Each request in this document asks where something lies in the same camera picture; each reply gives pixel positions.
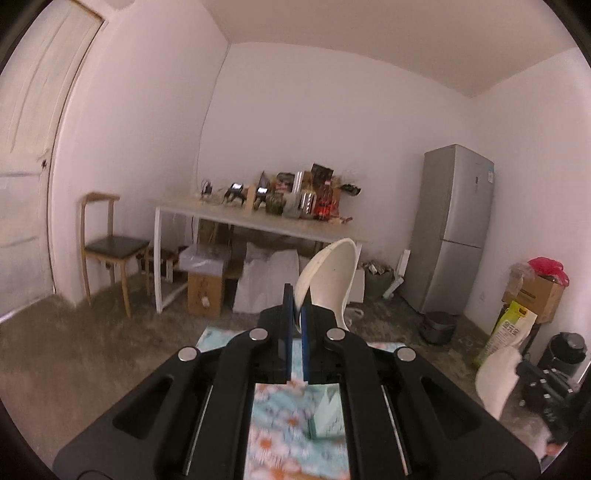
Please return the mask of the right white gloved hand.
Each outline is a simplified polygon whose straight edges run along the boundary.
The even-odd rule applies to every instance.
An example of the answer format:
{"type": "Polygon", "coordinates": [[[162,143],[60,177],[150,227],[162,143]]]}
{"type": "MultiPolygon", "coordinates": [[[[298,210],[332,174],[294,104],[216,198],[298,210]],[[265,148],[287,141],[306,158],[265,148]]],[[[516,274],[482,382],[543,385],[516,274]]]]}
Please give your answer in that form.
{"type": "Polygon", "coordinates": [[[547,453],[547,443],[550,439],[550,431],[538,416],[528,416],[521,431],[523,442],[535,453],[541,464],[547,453]]]}

